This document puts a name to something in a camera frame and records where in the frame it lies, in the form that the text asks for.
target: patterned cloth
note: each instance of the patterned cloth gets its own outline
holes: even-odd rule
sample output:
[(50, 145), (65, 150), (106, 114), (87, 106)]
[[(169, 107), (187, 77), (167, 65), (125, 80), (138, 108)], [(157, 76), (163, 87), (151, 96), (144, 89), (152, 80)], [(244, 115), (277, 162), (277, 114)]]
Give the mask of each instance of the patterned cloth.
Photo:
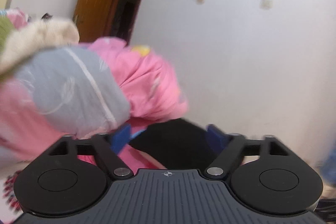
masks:
[(129, 107), (94, 52), (40, 52), (0, 85), (0, 167), (36, 158), (64, 134), (84, 138), (116, 129)]
[[(0, 185), (3, 186), (9, 177), (13, 177), (16, 171), (24, 169), (27, 165), (27, 162), (21, 162), (0, 169)], [(12, 198), (12, 200), (9, 202), (6, 193), (7, 191), (4, 191), (3, 195), (0, 197), (0, 221), (2, 221), (4, 224), (9, 224), (12, 223), (12, 221), (14, 221), (16, 218), (18, 218), (22, 214), (22, 211), (11, 208), (11, 202), (14, 201), (14, 198)]]
[[(0, 55), (2, 54), (6, 39), (9, 33), (15, 29), (21, 29), (26, 26), (28, 22), (28, 15), (23, 13), (20, 9), (0, 10)], [(8, 71), (0, 74), (0, 83), (4, 81), (11, 74)]]

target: gray fabric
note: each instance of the gray fabric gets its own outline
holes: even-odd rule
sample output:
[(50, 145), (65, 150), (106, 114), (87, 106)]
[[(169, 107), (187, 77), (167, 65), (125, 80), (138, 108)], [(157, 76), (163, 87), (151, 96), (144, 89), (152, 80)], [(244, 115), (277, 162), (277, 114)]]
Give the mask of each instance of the gray fabric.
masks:
[(58, 131), (81, 138), (115, 129), (129, 118), (129, 103), (108, 65), (89, 50), (64, 47), (40, 52), (15, 77)]
[(0, 155), (0, 169), (18, 162), (18, 158), (13, 151), (4, 146), (0, 146)]

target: pink fabric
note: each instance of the pink fabric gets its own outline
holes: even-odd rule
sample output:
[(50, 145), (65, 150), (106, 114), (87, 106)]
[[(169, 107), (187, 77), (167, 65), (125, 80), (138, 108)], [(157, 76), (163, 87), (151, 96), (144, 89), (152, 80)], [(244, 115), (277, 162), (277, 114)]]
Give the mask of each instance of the pink fabric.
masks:
[[(131, 116), (135, 117), (131, 119), (132, 133), (153, 121), (183, 116), (188, 103), (181, 95), (173, 68), (153, 51), (141, 57), (125, 45), (121, 39), (102, 38), (89, 49), (109, 65), (130, 101)], [(0, 146), (11, 150), (18, 161), (33, 160), (64, 134), (38, 113), (20, 81), (9, 79), (0, 84)], [(122, 150), (120, 158), (135, 173), (139, 168), (159, 168), (130, 146)], [(94, 163), (92, 157), (82, 159)]]
[(27, 25), (28, 15), (19, 8), (6, 10), (6, 15), (16, 29), (20, 29)]
[[(44, 116), (38, 114), (27, 89), (14, 78), (0, 85), (0, 121), (0, 146), (10, 149), (17, 161), (35, 159), (66, 134), (54, 130)], [(151, 123), (143, 119), (131, 119), (132, 133), (145, 129)], [(139, 168), (159, 168), (129, 145), (120, 152), (119, 157), (134, 173)], [(79, 158), (95, 164), (92, 156)]]
[[(151, 121), (139, 118), (131, 118), (127, 121), (132, 126), (131, 133), (134, 134), (140, 130), (146, 129), (147, 126), (152, 124)], [(131, 168), (134, 174), (138, 172), (138, 169), (162, 169), (162, 165), (155, 165), (148, 161), (145, 157), (141, 155), (141, 153), (131, 147), (130, 145), (126, 145), (124, 149), (118, 155), (124, 163), (127, 164), (128, 167)], [(93, 156), (78, 156), (80, 160), (89, 162), (91, 164), (96, 165), (95, 159)]]
[(151, 51), (142, 57), (126, 42), (103, 37), (88, 47), (110, 67), (115, 81), (131, 105), (131, 116), (152, 121), (182, 117), (188, 102), (184, 98), (173, 67)]
[(18, 160), (34, 159), (65, 134), (38, 114), (27, 88), (14, 78), (0, 84), (0, 121), (0, 146)]

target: white stripe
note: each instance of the white stripe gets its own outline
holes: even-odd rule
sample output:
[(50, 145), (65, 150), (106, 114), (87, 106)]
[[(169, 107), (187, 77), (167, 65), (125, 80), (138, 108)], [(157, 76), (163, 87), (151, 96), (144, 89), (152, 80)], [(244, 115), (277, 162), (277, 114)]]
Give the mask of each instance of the white stripe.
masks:
[(103, 95), (100, 92), (100, 89), (95, 81), (95, 79), (93, 78), (93, 76), (91, 75), (91, 73), (88, 71), (87, 67), (85, 66), (85, 64), (82, 62), (82, 60), (80, 60), (78, 58), (78, 56), (71, 51), (69, 48), (65, 48), (65, 50), (68, 52), (68, 54), (70, 54), (70, 56), (73, 58), (73, 60), (81, 67), (82, 71), (84, 72), (85, 76), (88, 78), (93, 90), (95, 91), (104, 111), (106, 114), (106, 117), (108, 119), (108, 121), (112, 122), (113, 125), (113, 129), (117, 128), (117, 121), (115, 119), (115, 117), (113, 116), (112, 112), (110, 111), (109, 107), (107, 106)]

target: metal screw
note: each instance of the metal screw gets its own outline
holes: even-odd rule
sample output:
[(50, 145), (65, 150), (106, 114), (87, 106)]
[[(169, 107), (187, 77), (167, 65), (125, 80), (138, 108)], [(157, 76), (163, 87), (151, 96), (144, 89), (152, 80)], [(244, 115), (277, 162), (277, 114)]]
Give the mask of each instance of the metal screw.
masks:
[(219, 168), (219, 167), (210, 167), (210, 168), (208, 168), (207, 173), (209, 175), (219, 176), (219, 175), (223, 174), (224, 171), (223, 171), (222, 168)]
[(131, 173), (131, 170), (129, 170), (128, 168), (124, 168), (124, 167), (120, 167), (120, 168), (117, 168), (113, 171), (113, 173), (116, 175), (116, 176), (119, 176), (119, 177), (124, 177), (124, 176), (127, 176)]

